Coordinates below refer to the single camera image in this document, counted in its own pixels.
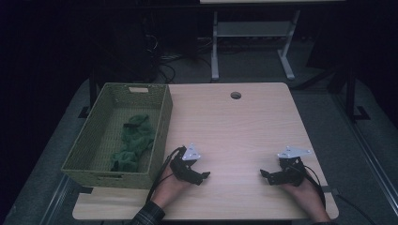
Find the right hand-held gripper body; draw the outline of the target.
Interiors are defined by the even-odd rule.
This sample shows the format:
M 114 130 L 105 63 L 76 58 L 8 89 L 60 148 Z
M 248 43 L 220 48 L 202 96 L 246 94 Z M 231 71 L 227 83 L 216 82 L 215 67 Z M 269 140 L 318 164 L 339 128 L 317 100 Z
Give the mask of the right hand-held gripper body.
M 286 146 L 285 149 L 278 154 L 279 165 L 282 170 L 272 173 L 270 178 L 278 180 L 278 185 L 292 184 L 293 186 L 299 186 L 306 174 L 301 158 L 309 156 L 311 153 L 312 151 L 308 149 Z

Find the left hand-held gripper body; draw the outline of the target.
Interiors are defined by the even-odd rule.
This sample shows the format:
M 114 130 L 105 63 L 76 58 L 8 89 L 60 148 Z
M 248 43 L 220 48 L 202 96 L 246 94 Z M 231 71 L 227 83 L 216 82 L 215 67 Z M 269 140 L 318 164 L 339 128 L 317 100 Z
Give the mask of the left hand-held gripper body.
M 177 149 L 177 154 L 170 163 L 170 168 L 178 180 L 191 183 L 194 179 L 202 179 L 199 172 L 194 171 L 191 166 L 200 158 L 193 143 L 188 147 L 182 146 Z

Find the green fleece pet garment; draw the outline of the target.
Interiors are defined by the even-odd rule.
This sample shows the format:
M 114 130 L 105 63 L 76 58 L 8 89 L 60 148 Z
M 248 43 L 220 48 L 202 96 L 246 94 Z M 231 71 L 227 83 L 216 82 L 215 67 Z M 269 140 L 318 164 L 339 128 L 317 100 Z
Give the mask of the green fleece pet garment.
M 141 156 L 153 147 L 155 130 L 148 114 L 137 114 L 122 127 L 120 150 L 111 155 L 112 172 L 136 173 Z

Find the green woven basket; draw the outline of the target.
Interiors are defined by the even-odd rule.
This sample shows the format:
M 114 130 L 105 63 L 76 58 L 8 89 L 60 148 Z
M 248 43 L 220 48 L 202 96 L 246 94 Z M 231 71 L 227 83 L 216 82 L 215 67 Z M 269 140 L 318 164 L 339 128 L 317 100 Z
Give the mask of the green woven basket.
M 172 109 L 166 84 L 104 84 L 62 172 L 86 187 L 149 189 L 161 169 Z M 115 156 L 127 147 L 136 115 L 146 117 L 154 142 L 132 171 Z

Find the person's left hand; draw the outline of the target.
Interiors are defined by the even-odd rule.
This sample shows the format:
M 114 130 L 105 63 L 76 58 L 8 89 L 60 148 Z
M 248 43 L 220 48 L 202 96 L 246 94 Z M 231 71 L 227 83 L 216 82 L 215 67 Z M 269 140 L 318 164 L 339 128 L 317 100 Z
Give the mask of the person's left hand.
M 160 208 L 164 209 L 177 199 L 185 190 L 191 186 L 191 183 L 178 180 L 172 169 L 167 166 L 161 176 L 161 182 L 155 188 L 150 199 Z

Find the person's right hand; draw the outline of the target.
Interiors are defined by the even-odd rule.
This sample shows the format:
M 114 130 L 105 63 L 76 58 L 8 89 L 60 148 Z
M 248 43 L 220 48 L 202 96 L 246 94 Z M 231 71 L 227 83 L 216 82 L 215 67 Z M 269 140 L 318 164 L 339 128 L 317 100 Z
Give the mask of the person's right hand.
M 304 179 L 298 187 L 283 184 L 280 188 L 293 197 L 313 223 L 331 222 L 316 188 L 310 181 Z

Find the black metal stand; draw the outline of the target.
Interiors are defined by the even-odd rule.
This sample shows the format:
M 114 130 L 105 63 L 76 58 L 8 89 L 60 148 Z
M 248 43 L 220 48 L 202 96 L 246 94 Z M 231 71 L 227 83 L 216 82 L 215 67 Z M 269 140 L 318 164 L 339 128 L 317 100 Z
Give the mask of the black metal stand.
M 89 105 L 84 106 L 81 109 L 79 118 L 86 118 L 89 115 L 97 99 L 98 86 L 96 83 L 96 77 L 94 71 L 92 71 L 89 75 L 88 86 L 89 86 Z
M 328 91 L 339 94 L 344 90 L 344 112 L 347 117 L 356 123 L 358 120 L 370 120 L 370 115 L 362 106 L 355 105 L 356 74 L 352 67 L 338 64 L 331 69 L 332 78 Z

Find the grey metal stand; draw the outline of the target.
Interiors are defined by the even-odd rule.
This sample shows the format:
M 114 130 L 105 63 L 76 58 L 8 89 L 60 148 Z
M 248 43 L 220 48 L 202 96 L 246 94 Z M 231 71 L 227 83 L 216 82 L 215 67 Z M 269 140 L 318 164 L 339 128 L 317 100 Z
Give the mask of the grey metal stand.
M 285 43 L 278 50 L 278 57 L 283 67 L 286 78 L 295 79 L 287 54 L 295 34 L 300 11 L 296 10 L 290 21 L 281 22 L 222 22 L 218 12 L 213 13 L 212 23 L 212 49 L 210 55 L 211 80 L 220 78 L 218 60 L 218 38 L 285 38 Z

